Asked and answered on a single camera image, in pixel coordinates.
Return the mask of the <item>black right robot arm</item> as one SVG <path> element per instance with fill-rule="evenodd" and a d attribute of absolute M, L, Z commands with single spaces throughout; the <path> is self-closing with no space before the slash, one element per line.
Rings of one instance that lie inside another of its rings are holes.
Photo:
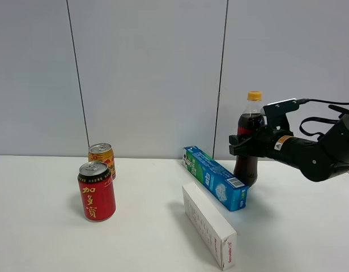
<path fill-rule="evenodd" d="M 336 105 L 329 108 L 340 113 L 337 120 L 308 117 L 302 121 L 331 124 L 317 141 L 295 137 L 289 130 L 259 127 L 241 139 L 229 136 L 229 153 L 233 156 L 269 158 L 298 169 L 313 182 L 325 181 L 349 171 L 349 109 Z"/>

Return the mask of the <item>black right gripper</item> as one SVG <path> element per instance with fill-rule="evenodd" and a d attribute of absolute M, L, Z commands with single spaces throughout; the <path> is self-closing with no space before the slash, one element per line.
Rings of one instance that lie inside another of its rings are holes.
<path fill-rule="evenodd" d="M 252 134 L 252 141 L 247 141 L 248 135 L 230 135 L 229 153 L 233 156 L 255 156 L 269 158 L 278 162 L 293 162 L 292 153 L 283 144 L 293 138 L 294 134 L 288 130 L 274 130 L 262 126 Z"/>

